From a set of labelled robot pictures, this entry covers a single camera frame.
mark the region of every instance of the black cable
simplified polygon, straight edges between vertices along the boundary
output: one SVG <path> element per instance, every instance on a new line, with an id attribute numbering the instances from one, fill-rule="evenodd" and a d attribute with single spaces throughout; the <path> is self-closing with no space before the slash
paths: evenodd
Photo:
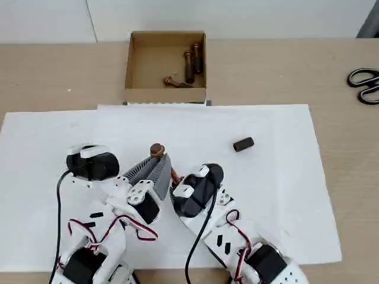
<path id="1" fill-rule="evenodd" d="M 190 265 L 191 257 L 192 257 L 192 255 L 195 252 L 196 246 L 197 246 L 197 244 L 200 241 L 200 238 L 201 238 L 201 236 L 202 236 L 202 234 L 203 234 L 203 232 L 204 232 L 204 230 L 205 230 L 205 228 L 206 228 L 206 226 L 207 226 L 207 224 L 209 222 L 209 219 L 211 218 L 211 214 L 213 212 L 213 208 L 214 208 L 214 206 L 216 204 L 217 190 L 218 190 L 217 187 L 214 187 L 213 197 L 212 197 L 212 203 L 211 203 L 211 206 L 209 207 L 208 214 L 207 214 L 207 216 L 206 216 L 206 218 L 204 220 L 203 226 L 201 227 L 201 229 L 200 229 L 200 231 L 199 231 L 199 233 L 198 233 L 198 235 L 196 237 L 196 240 L 195 240 L 194 244 L 191 247 L 191 250 L 189 251 L 187 260 L 185 262 L 185 270 L 184 270 L 184 272 L 185 272 L 185 279 L 187 280 L 187 284 L 192 284 L 191 280 L 189 279 L 190 276 L 188 274 L 188 266 Z"/>
<path id="2" fill-rule="evenodd" d="M 55 261 L 54 261 L 54 266 L 53 266 L 53 271 L 52 271 L 52 274 L 50 276 L 50 280 L 49 280 L 49 284 L 52 284 L 53 282 L 53 278 L 54 278 L 54 275 L 55 275 L 55 271 L 57 269 L 57 265 L 58 265 L 58 259 L 59 259 L 59 247 L 60 247 L 60 214 L 61 214 L 61 211 L 62 211 L 62 206 L 60 204 L 60 184 L 62 183 L 62 181 L 64 180 L 64 178 L 72 171 L 71 170 L 67 170 L 65 171 L 59 178 L 58 180 L 58 183 L 57 183 L 57 201 L 58 201 L 58 232 L 57 232 L 57 249 L 56 249 L 56 252 L 55 252 Z"/>

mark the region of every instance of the table surface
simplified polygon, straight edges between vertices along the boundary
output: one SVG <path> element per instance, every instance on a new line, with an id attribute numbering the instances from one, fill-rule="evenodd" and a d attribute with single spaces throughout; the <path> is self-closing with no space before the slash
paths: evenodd
<path id="1" fill-rule="evenodd" d="M 127 43 L 0 45 L 0 121 L 8 111 L 95 109 L 125 100 Z M 309 104 L 343 261 L 304 266 L 311 283 L 379 278 L 379 106 L 360 104 L 346 75 L 379 68 L 379 40 L 209 40 L 214 105 Z M 193 283 L 226 283 L 217 269 Z M 141 270 L 144 283 L 185 283 L 182 270 Z M 1 273 L 0 283 L 47 283 L 47 273 Z"/>

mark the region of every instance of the scissors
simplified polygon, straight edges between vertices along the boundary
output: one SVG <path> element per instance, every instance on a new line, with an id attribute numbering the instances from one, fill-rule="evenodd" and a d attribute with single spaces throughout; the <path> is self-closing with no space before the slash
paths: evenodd
<path id="1" fill-rule="evenodd" d="M 372 75 L 369 79 L 364 79 L 362 81 L 354 81 L 354 76 L 357 74 L 369 74 Z M 367 86 L 367 89 L 364 89 L 358 93 L 358 100 L 366 105 L 378 105 L 379 99 L 367 99 L 365 95 L 379 91 L 379 71 L 372 68 L 360 68 L 354 70 L 348 76 L 348 85 L 353 88 L 358 88 L 362 86 Z"/>

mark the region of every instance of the bolt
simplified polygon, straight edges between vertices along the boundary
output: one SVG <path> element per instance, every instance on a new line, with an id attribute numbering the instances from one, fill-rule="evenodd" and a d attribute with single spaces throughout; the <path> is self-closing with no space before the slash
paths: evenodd
<path id="1" fill-rule="evenodd" d="M 165 154 L 165 146 L 155 143 L 150 147 L 150 156 L 155 158 L 161 158 Z"/>
<path id="2" fill-rule="evenodd" d="M 177 82 L 172 80 L 171 76 L 167 76 L 164 78 L 163 83 L 166 86 L 174 86 L 176 88 L 193 88 L 191 85 L 184 83 L 184 82 Z"/>
<path id="3" fill-rule="evenodd" d="M 195 82 L 195 74 L 194 74 L 194 67 L 192 65 L 192 52 L 190 50 L 186 50 L 184 52 L 184 58 L 185 58 L 185 81 L 186 83 L 192 84 Z"/>
<path id="4" fill-rule="evenodd" d="M 203 72 L 203 64 L 200 56 L 200 45 L 195 43 L 192 47 L 194 50 L 194 70 L 195 74 L 201 74 Z"/>

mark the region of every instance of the open cardboard box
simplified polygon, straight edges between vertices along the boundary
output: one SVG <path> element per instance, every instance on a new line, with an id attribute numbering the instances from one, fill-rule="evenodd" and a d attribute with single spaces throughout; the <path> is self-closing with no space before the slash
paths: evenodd
<path id="1" fill-rule="evenodd" d="M 184 51 L 200 43 L 203 73 L 195 75 L 193 88 L 165 86 L 171 76 L 184 82 Z M 130 36 L 125 88 L 128 102 L 195 102 L 206 98 L 205 34 L 196 31 L 134 31 Z"/>

